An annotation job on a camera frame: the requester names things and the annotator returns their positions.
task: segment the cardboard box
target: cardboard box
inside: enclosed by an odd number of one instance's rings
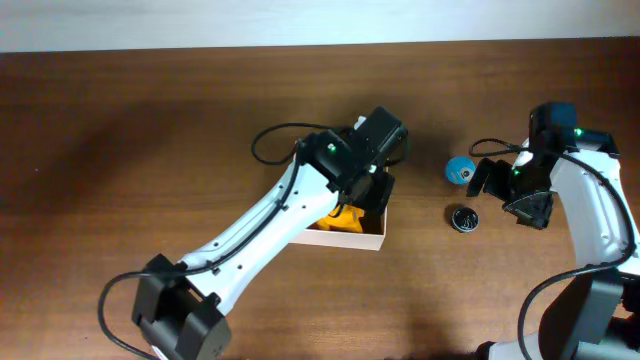
[[[294,244],[334,246],[349,249],[375,250],[382,247],[387,234],[387,211],[383,216],[362,218],[364,233],[349,233],[342,231],[325,231],[306,229],[291,241]]]

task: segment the blue toy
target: blue toy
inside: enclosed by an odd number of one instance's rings
[[[449,181],[456,185],[468,183],[476,171],[476,166],[471,159],[464,156],[457,156],[449,160],[444,169],[444,175]]]

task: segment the yellow object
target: yellow object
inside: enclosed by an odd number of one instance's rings
[[[355,233],[362,233],[362,225],[360,218],[364,216],[364,210],[351,205],[345,205],[344,209],[338,217],[336,214],[340,211],[340,207],[335,208],[329,216],[316,222],[316,226],[320,230],[338,230]]]

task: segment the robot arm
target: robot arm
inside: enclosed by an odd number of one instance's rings
[[[566,212],[579,267],[628,259],[612,269],[577,276],[547,308],[539,333],[524,344],[533,359],[640,359],[640,323],[613,317],[618,304],[640,314],[640,259],[638,230],[627,231],[630,214],[620,184],[618,152],[610,135],[576,128],[575,109],[549,103],[531,114],[529,139],[515,165],[483,159],[468,195],[484,191],[505,201],[503,209],[518,222],[537,229],[549,223],[553,198],[558,193]],[[553,154],[564,153],[567,158]],[[578,160],[609,180],[621,198],[611,192]],[[629,239],[636,246],[629,247]],[[482,359],[523,359],[517,341],[487,343],[478,349]]]
[[[355,129],[310,134],[298,141],[293,163],[273,189],[220,236],[178,264],[163,255],[152,259],[139,276],[132,321],[158,357],[217,358],[231,340],[225,316],[291,239],[339,203],[381,214],[394,184],[384,165],[407,135],[383,108]]]

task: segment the wooden table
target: wooden table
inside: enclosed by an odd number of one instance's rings
[[[471,142],[520,142],[528,113],[577,105],[614,134],[640,215],[638,39],[458,42],[0,55],[0,353],[6,359],[132,359],[96,322],[112,276],[156,253],[174,260],[251,207],[284,168],[249,153],[269,125],[353,123],[384,105],[410,130],[393,169],[380,252],[289,245],[228,321],[230,359],[400,359],[515,338],[518,310],[574,265],[562,207],[551,226],[515,224],[490,196],[464,197],[444,164]],[[266,139],[285,153],[304,131]],[[447,208],[480,215],[452,230]],[[129,316],[135,282],[107,304],[113,330],[146,344]],[[531,309],[535,330],[556,286]]]

